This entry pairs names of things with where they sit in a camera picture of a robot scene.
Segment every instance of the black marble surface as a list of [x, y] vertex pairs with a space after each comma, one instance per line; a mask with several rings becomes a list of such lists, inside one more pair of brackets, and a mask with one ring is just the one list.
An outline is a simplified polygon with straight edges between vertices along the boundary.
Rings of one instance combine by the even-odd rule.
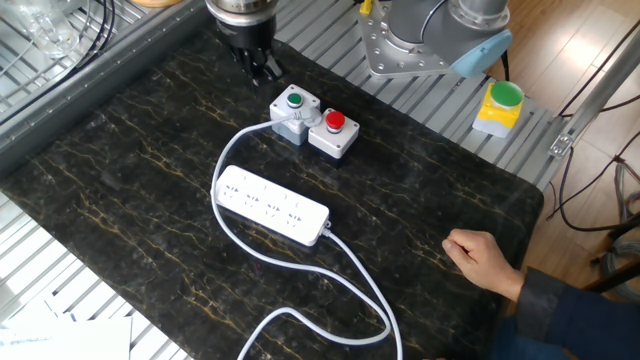
[[[506, 257], [526, 250], [542, 195], [346, 80], [277, 46], [289, 74], [255, 92], [213, 28], [168, 56], [58, 137], [1, 190], [199, 360], [235, 359], [273, 309], [299, 309], [331, 332], [367, 337], [373, 311], [334, 281], [256, 261], [221, 231], [209, 199], [223, 146], [266, 121], [295, 83], [361, 124], [338, 169], [308, 144], [272, 132], [242, 139], [230, 164], [329, 207], [332, 230], [369, 269], [401, 326], [405, 359], [481, 357], [499, 296], [467, 282], [440, 243], [454, 227], [494, 233]], [[328, 240], [303, 249], [234, 216], [252, 247], [316, 264], [374, 297]], [[251, 359], [394, 359], [394, 339], [364, 347], [330, 343], [291, 318], [274, 321]]]

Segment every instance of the red button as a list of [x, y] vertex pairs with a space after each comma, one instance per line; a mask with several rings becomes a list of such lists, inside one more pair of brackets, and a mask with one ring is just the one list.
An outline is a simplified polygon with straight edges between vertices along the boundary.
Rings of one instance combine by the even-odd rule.
[[340, 111], [328, 113], [325, 120], [327, 121], [327, 126], [334, 130], [340, 130], [344, 125], [344, 115]]

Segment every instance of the glass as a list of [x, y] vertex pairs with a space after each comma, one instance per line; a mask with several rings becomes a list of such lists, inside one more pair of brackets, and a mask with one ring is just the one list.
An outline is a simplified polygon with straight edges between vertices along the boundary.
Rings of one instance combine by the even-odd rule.
[[78, 45], [78, 33], [54, 0], [0, 0], [9, 16], [27, 30], [33, 42], [49, 57], [67, 56]]

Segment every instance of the red push button switch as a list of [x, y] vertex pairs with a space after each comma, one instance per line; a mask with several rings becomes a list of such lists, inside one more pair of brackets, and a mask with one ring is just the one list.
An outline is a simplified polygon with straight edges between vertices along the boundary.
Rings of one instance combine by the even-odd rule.
[[327, 114], [325, 121], [327, 122], [327, 130], [337, 133], [344, 126], [344, 115], [340, 111], [332, 111]]

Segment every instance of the white power cord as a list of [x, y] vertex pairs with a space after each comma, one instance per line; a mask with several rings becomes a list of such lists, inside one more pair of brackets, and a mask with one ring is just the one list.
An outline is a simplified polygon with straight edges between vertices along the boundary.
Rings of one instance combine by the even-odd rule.
[[222, 219], [222, 216], [220, 214], [220, 209], [218, 208], [218, 204], [216, 203], [216, 200], [215, 200], [216, 183], [218, 181], [218, 177], [220, 176], [220, 171], [222, 169], [222, 165], [224, 163], [224, 159], [226, 158], [227, 153], [229, 152], [231, 147], [233, 147], [233, 145], [236, 143], [236, 141], [240, 137], [242, 137], [243, 135], [245, 135], [247, 133], [250, 133], [252, 131], [257, 131], [257, 130], [261, 130], [261, 129], [264, 129], [264, 128], [268, 128], [268, 127], [270, 127], [272, 125], [279, 124], [281, 122], [292, 120], [292, 119], [295, 119], [295, 120], [311, 120], [314, 117], [314, 115], [315, 114], [313, 114], [311, 112], [301, 112], [300, 111], [300, 112], [294, 113], [291, 117], [287, 117], [287, 118], [284, 118], [284, 119], [278, 119], [278, 120], [274, 120], [274, 121], [269, 121], [269, 122], [266, 122], [266, 123], [263, 123], [263, 124], [259, 124], [259, 125], [250, 126], [250, 127], [247, 127], [245, 129], [241, 130], [240, 132], [238, 132], [231, 139], [231, 141], [229, 141], [227, 146], [225, 146], [225, 148], [222, 150], [222, 153], [220, 154], [220, 157], [218, 158], [218, 163], [216, 164], [216, 168], [215, 168], [215, 170], [213, 172], [213, 178], [211, 180], [211, 206], [213, 208], [213, 213], [215, 214], [215, 217], [218, 220], [218, 223], [220, 224], [220, 227], [222, 228], [222, 230], [224, 230], [224, 232], [231, 238], [231, 240], [233, 240], [244, 251], [248, 252], [249, 254], [253, 255], [254, 257], [256, 257], [256, 258], [258, 258], [258, 259], [260, 259], [260, 260], [262, 260], [264, 262], [268, 262], [268, 263], [273, 264], [273, 265], [277, 265], [277, 266], [281, 266], [281, 267], [285, 267], [285, 268], [289, 268], [289, 269], [294, 269], [294, 270], [316, 272], [316, 273], [320, 273], [320, 274], [326, 275], [326, 276], [338, 281], [339, 283], [341, 283], [342, 285], [347, 287], [349, 290], [351, 290], [353, 293], [358, 295], [359, 298], [364, 300], [369, 306], [371, 306], [375, 310], [375, 312], [380, 316], [380, 318], [382, 318], [382, 321], [385, 324], [385, 329], [384, 329], [384, 331], [382, 333], [380, 333], [380, 334], [378, 334], [376, 336], [373, 336], [373, 337], [365, 338], [365, 339], [344, 338], [344, 337], [340, 337], [340, 336], [331, 334], [331, 333], [327, 332], [326, 330], [320, 328], [318, 325], [314, 324], [311, 320], [307, 319], [304, 315], [302, 315], [301, 313], [299, 313], [295, 309], [292, 309], [292, 308], [289, 308], [289, 307], [283, 307], [283, 308], [280, 308], [280, 309], [277, 309], [277, 310], [273, 311], [264, 320], [262, 320], [262, 322], [256, 327], [256, 329], [253, 331], [253, 333], [251, 334], [251, 336], [249, 337], [249, 339], [245, 343], [244, 347], [242, 348], [242, 351], [240, 351], [240, 354], [238, 355], [238, 360], [244, 359], [244, 356], [247, 354], [247, 352], [249, 351], [249, 348], [251, 347], [251, 345], [253, 344], [255, 339], [258, 337], [258, 335], [260, 334], [262, 329], [271, 320], [273, 320], [275, 317], [277, 317], [278, 315], [281, 315], [281, 314], [293, 315], [295, 318], [297, 318], [302, 323], [307, 325], [307, 327], [309, 327], [311, 330], [315, 331], [318, 335], [323, 336], [326, 339], [329, 339], [329, 340], [331, 340], [333, 342], [336, 342], [336, 343], [339, 343], [339, 344], [343, 344], [343, 345], [370, 345], [370, 344], [374, 344], [374, 343], [386, 338], [387, 335], [389, 335], [389, 333], [390, 333], [390, 327], [393, 327], [393, 331], [394, 331], [394, 335], [395, 335], [395, 339], [396, 339], [397, 359], [398, 360], [402, 360], [403, 355], [402, 355], [402, 340], [400, 338], [400, 329], [398, 327], [398, 323], [397, 323], [397, 321], [395, 319], [395, 316], [393, 315], [393, 311], [391, 310], [391, 307], [389, 306], [389, 304], [385, 300], [384, 296], [380, 292], [380, 289], [378, 289], [378, 286], [376, 286], [375, 282], [373, 281], [373, 279], [371, 278], [369, 273], [366, 271], [364, 266], [362, 266], [362, 264], [360, 263], [360, 261], [358, 260], [356, 255], [337, 236], [335, 236], [333, 233], [331, 233], [331, 231], [329, 231], [328, 229], [325, 229], [322, 232], [322, 234], [324, 236], [326, 236], [326, 237], [330, 238], [331, 240], [333, 240], [334, 242], [336, 242], [336, 244], [338, 244], [338, 246], [340, 246], [347, 253], [347, 255], [354, 262], [354, 264], [356, 265], [358, 270], [360, 270], [360, 272], [362, 273], [364, 278], [367, 280], [367, 282], [369, 283], [369, 285], [371, 286], [371, 288], [375, 292], [376, 296], [378, 297], [378, 299], [382, 303], [382, 305], [385, 308], [385, 310], [387, 311], [387, 313], [382, 311], [382, 309], [380, 309], [380, 307], [373, 300], [371, 300], [367, 295], [362, 293], [353, 284], [351, 284], [349, 281], [347, 281], [346, 279], [344, 279], [343, 277], [341, 277], [340, 275], [338, 275], [338, 274], [336, 274], [334, 272], [331, 272], [331, 271], [329, 271], [327, 269], [323, 269], [323, 268], [320, 268], [320, 267], [317, 267], [317, 266], [295, 264], [295, 263], [290, 263], [290, 262], [287, 262], [287, 261], [274, 259], [274, 258], [268, 257], [266, 255], [263, 255], [263, 254], [255, 251], [254, 249], [249, 247], [247, 244], [245, 244], [242, 240], [240, 240], [231, 231], [231, 229], [229, 229], [227, 224]]

